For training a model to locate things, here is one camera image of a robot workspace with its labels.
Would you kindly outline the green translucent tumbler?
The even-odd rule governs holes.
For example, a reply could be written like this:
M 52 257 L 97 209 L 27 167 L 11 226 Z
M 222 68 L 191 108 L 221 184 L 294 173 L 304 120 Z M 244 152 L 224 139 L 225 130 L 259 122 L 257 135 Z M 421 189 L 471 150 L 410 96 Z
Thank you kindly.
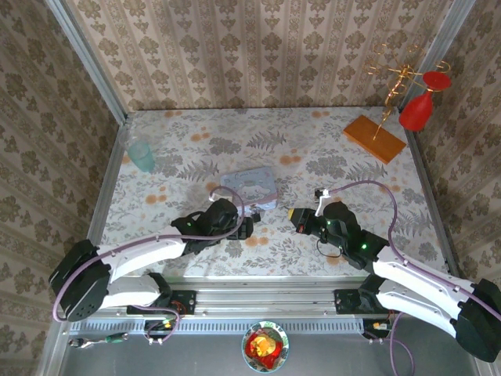
M 150 145 L 142 140 L 135 141 L 129 146 L 128 156 L 142 172 L 152 172 L 155 168 Z

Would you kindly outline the yellow candy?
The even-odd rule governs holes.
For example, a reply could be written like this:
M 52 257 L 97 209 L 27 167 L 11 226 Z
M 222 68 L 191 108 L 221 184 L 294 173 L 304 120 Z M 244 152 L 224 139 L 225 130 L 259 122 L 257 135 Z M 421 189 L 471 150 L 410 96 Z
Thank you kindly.
M 250 343 L 251 350 L 258 356 L 267 356 L 276 349 L 276 342 L 265 334 L 255 337 Z

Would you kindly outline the red foil candy wrapper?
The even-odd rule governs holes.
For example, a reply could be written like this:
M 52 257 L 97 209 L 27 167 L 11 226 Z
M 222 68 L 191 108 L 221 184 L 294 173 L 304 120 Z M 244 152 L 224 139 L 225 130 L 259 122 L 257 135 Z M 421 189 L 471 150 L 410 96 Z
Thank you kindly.
M 253 333 L 246 342 L 244 353 L 250 358 L 276 358 L 281 351 L 282 342 L 274 339 L 267 332 L 260 330 Z

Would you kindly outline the patterned ceramic bowl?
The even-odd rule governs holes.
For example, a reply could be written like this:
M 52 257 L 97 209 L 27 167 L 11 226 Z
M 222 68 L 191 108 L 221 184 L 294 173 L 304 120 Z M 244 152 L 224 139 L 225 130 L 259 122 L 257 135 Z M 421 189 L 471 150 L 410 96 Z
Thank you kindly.
M 247 329 L 242 340 L 246 364 L 259 373 L 271 373 L 286 362 L 290 341 L 284 328 L 272 321 L 259 321 Z

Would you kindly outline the red wine glass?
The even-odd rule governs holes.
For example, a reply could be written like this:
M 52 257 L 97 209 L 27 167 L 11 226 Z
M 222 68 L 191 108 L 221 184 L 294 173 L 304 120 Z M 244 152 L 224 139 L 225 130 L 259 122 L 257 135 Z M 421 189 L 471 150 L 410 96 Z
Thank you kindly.
M 433 112 L 432 94 L 449 88 L 450 77 L 443 72 L 431 70 L 423 74 L 424 93 L 413 98 L 399 116 L 400 125 L 409 131 L 421 131 Z

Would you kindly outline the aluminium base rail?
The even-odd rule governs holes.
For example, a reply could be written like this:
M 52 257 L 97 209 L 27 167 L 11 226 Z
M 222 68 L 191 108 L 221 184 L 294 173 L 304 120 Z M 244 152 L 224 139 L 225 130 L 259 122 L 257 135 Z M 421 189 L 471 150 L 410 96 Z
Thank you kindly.
M 334 292 L 356 289 L 364 276 L 169 277 L 196 292 L 193 319 L 289 319 L 337 316 Z

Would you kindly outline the green handled screwdriver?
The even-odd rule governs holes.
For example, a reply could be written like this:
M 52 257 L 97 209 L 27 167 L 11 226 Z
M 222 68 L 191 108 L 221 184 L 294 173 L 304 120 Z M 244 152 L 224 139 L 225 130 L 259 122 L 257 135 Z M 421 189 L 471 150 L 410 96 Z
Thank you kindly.
M 116 334 L 110 334 L 100 339 L 73 338 L 68 342 L 68 345 L 76 349 L 86 349 L 92 345 L 115 344 L 115 343 L 125 342 L 127 340 L 128 340 L 128 333 L 121 332 Z

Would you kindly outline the aluminium frame post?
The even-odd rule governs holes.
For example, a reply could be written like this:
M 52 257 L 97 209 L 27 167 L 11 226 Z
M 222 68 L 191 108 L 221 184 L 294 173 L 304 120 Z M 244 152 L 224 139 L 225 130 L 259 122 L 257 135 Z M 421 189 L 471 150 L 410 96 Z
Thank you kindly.
M 438 29 L 431 46 L 427 50 L 418 72 L 425 73 L 435 68 L 435 64 L 445 59 L 454 38 L 457 36 L 476 0 L 454 0 Z
M 70 7 L 66 4 L 65 0 L 45 0 L 45 2 L 62 27 L 64 34 L 87 70 L 89 77 L 104 99 L 111 114 L 118 125 L 123 126 L 127 120 L 127 111 L 121 105 L 118 95 L 106 77 L 105 71 L 97 59 L 97 55 L 93 52 Z

